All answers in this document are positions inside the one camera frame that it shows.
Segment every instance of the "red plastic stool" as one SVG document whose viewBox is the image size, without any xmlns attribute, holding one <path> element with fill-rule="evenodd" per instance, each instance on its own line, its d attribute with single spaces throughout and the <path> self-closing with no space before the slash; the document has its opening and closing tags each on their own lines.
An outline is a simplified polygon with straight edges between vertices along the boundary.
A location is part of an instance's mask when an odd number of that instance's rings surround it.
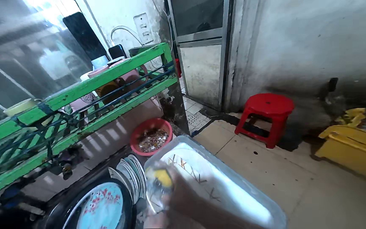
<svg viewBox="0 0 366 229">
<path fill-rule="evenodd" d="M 267 148 L 273 149 L 282 137 L 287 117 L 292 113 L 293 109 L 293 101 L 285 96 L 272 93 L 253 95 L 245 103 L 245 109 L 240 123 L 235 129 L 235 134 L 242 133 L 248 135 L 251 138 L 264 142 Z M 272 119 L 268 137 L 262 137 L 243 129 L 250 114 L 257 114 Z"/>
</svg>

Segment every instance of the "yellow plastic container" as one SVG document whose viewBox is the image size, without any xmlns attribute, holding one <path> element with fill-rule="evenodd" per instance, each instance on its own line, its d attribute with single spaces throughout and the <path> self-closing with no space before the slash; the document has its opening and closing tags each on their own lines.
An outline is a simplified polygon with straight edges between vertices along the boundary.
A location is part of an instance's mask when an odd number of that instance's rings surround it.
<svg viewBox="0 0 366 229">
<path fill-rule="evenodd" d="M 327 141 L 315 153 L 366 176 L 366 131 L 337 125 L 330 126 L 320 135 Z"/>
</svg>

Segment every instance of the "red object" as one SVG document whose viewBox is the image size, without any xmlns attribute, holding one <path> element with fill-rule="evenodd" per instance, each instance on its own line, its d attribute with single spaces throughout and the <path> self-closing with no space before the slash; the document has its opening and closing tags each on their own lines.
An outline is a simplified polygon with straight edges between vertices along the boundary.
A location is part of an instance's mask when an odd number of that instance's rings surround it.
<svg viewBox="0 0 366 229">
<path fill-rule="evenodd" d="M 166 139 L 166 142 L 163 144 L 163 146 L 160 147 L 159 149 L 149 153 L 142 152 L 141 149 L 139 148 L 139 138 L 145 131 L 149 131 L 154 128 L 164 130 L 166 133 L 169 134 L 169 137 Z M 138 155 L 152 156 L 156 152 L 158 152 L 161 148 L 163 148 L 167 143 L 169 143 L 172 140 L 172 138 L 173 138 L 173 131 L 170 123 L 160 118 L 154 118 L 154 119 L 148 119 L 145 122 L 139 124 L 139 126 L 136 127 L 136 129 L 133 131 L 129 143 L 131 145 L 132 151 L 134 151 Z"/>
<path fill-rule="evenodd" d="M 283 135 L 287 117 L 294 109 L 293 101 L 285 96 L 272 93 L 256 94 L 247 100 L 240 123 L 235 129 L 235 134 L 245 134 L 266 144 L 269 149 L 275 148 Z M 262 115 L 272 119 L 269 136 L 262 137 L 243 129 L 250 114 Z"/>
<path fill-rule="evenodd" d="M 176 69 L 177 69 L 177 78 L 182 77 L 182 70 L 180 69 L 180 60 L 175 58 Z"/>
</svg>

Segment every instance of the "metal door frame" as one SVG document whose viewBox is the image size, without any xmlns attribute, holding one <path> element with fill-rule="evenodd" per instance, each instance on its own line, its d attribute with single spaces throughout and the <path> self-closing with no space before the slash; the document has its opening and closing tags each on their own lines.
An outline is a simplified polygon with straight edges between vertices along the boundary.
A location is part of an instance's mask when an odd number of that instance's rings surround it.
<svg viewBox="0 0 366 229">
<path fill-rule="evenodd" d="M 220 61 L 220 79 L 219 79 L 219 91 L 218 91 L 218 106 L 213 107 L 218 111 L 222 111 L 224 107 L 225 97 L 225 85 L 226 75 L 228 68 L 228 56 L 231 40 L 231 21 L 232 21 L 232 10 L 234 0 L 224 0 L 223 15 L 222 15 L 222 27 L 202 31 L 194 34 L 177 36 L 175 17 L 173 14 L 173 8 L 171 0 L 168 0 L 170 18 L 172 19 L 173 33 L 176 38 L 177 54 L 181 57 L 180 48 L 184 47 L 196 47 L 196 46 L 207 46 L 214 44 L 221 44 L 221 61 Z M 184 73 L 183 60 L 180 58 L 180 69 L 183 75 L 183 82 L 186 88 L 186 95 L 190 96 L 187 92 L 186 76 Z"/>
</svg>

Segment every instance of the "stack of plates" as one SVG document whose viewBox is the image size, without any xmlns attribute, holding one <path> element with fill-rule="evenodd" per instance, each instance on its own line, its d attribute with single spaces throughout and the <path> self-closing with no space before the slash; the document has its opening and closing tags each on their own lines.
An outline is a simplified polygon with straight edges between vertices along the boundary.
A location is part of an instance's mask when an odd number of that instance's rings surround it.
<svg viewBox="0 0 366 229">
<path fill-rule="evenodd" d="M 111 178 L 120 180 L 128 188 L 135 204 L 140 197 L 146 196 L 146 177 L 144 169 L 134 155 L 121 159 L 116 169 L 108 167 Z"/>
</svg>

